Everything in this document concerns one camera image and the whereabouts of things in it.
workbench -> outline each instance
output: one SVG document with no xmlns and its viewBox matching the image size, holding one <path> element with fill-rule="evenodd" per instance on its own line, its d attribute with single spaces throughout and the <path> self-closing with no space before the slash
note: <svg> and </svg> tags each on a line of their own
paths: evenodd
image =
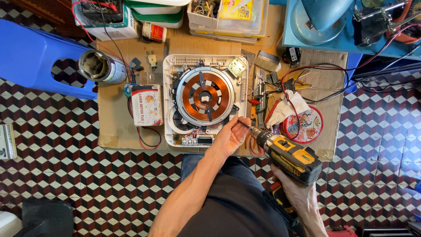
<svg viewBox="0 0 421 237">
<path fill-rule="evenodd" d="M 284 49 L 277 49 L 277 45 L 282 37 L 283 23 L 285 18 L 285 7 L 271 5 L 269 8 L 270 22 L 267 25 L 266 37 L 259 39 L 253 46 L 242 45 L 239 43 L 215 41 L 206 38 L 193 37 L 189 33 L 188 18 L 184 18 L 184 24 L 179 29 L 168 29 L 167 40 L 165 43 L 144 43 L 140 39 L 116 40 L 124 59 L 129 62 L 137 57 L 145 68 L 144 71 L 136 73 L 140 76 L 142 83 L 161 84 L 162 78 L 162 61 L 169 54 L 230 54 L 240 55 L 240 50 L 244 49 L 257 55 L 259 50 L 264 50 L 272 54 L 281 54 Z M 102 45 L 110 50 L 117 52 L 117 48 L 112 41 L 101 42 Z M 148 64 L 146 51 L 154 50 L 157 56 L 157 69 L 155 77 L 147 77 L 144 72 L 151 72 L 152 69 Z M 301 63 L 303 65 L 313 65 L 317 63 L 333 63 L 341 67 L 346 67 L 347 53 L 317 50 L 302 50 Z M 278 72 L 278 77 L 282 78 L 287 71 L 290 70 L 289 65 L 282 63 L 282 68 Z M 252 87 L 253 68 L 249 68 L 248 87 Z M 291 76 L 298 76 L 299 72 L 292 73 Z M 302 95 L 312 99 L 321 99 L 343 87 L 344 73 L 341 71 L 327 70 L 310 70 L 310 74 L 300 79 L 305 83 L 313 85 L 313 88 L 304 90 Z M 137 150 L 146 151 L 139 143 L 138 134 L 133 124 L 133 119 L 127 110 L 127 97 L 123 94 L 123 84 L 112 85 L 100 83 L 98 85 L 98 107 L 99 107 L 99 145 L 101 147 L 118 149 L 118 150 Z M 268 101 L 269 109 L 273 105 L 273 97 Z M 339 115 L 342 103 L 342 95 L 336 96 L 326 102 L 314 105 L 324 118 L 324 128 L 320 136 L 312 143 L 311 146 L 322 160 L 333 160 L 336 133 L 339 124 Z M 251 105 L 248 104 L 248 114 L 250 114 Z M 164 125 L 154 126 L 161 135 L 162 142 L 154 152 L 174 153 L 204 153 L 206 148 L 179 148 L 167 144 L 164 134 Z M 142 138 L 148 144 L 157 144 L 159 137 L 156 133 L 150 132 L 148 129 L 141 129 Z M 234 153 L 235 156 L 256 157 L 251 153 L 249 146 L 247 149 L 244 145 Z"/>
</svg>

tin can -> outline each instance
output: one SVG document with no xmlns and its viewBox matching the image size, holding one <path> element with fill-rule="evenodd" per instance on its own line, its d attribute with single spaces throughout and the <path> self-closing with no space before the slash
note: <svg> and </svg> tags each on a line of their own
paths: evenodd
<svg viewBox="0 0 421 237">
<path fill-rule="evenodd" d="M 127 78 L 124 62 L 91 49 L 80 56 L 79 72 L 88 80 L 120 84 Z"/>
<path fill-rule="evenodd" d="M 323 117 L 319 110 L 313 106 L 310 109 L 299 113 L 301 130 L 298 136 L 293 140 L 296 143 L 310 143 L 319 137 L 323 130 Z M 296 115 L 288 116 L 282 122 L 282 133 L 289 139 L 295 137 L 298 132 L 298 121 Z"/>
</svg>

person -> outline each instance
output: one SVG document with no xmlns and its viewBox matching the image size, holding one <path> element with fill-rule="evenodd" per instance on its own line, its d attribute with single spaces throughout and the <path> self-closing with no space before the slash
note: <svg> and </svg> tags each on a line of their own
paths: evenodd
<svg viewBox="0 0 421 237">
<path fill-rule="evenodd" d="M 218 133 L 205 155 L 186 155 L 181 183 L 166 199 L 149 230 L 150 237 L 280 236 L 288 231 L 281 215 L 264 199 L 261 183 L 232 155 L 248 132 L 249 118 L 235 116 Z M 305 186 L 270 166 L 300 218 L 307 237 L 327 236 L 315 185 Z"/>
</svg>

round tin lid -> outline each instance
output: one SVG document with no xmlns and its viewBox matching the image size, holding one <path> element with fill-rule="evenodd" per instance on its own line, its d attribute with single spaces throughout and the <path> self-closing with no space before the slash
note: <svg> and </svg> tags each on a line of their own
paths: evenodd
<svg viewBox="0 0 421 237">
<path fill-rule="evenodd" d="M 293 141 L 297 143 L 309 143 L 314 141 L 322 132 L 323 117 L 319 110 L 309 106 L 310 109 L 304 111 L 298 116 L 300 117 L 301 130 L 297 138 Z M 283 122 L 283 129 L 289 139 L 295 137 L 298 130 L 297 116 L 288 116 Z"/>
</svg>

blue plastic stool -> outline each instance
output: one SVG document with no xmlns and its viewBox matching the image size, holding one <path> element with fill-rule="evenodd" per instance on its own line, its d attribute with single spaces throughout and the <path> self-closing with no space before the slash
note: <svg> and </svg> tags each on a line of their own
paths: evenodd
<svg viewBox="0 0 421 237">
<path fill-rule="evenodd" d="M 0 77 L 23 87 L 94 100 L 94 81 L 84 87 L 54 80 L 51 68 L 59 59 L 75 59 L 90 48 L 74 40 L 0 19 Z"/>
</svg>

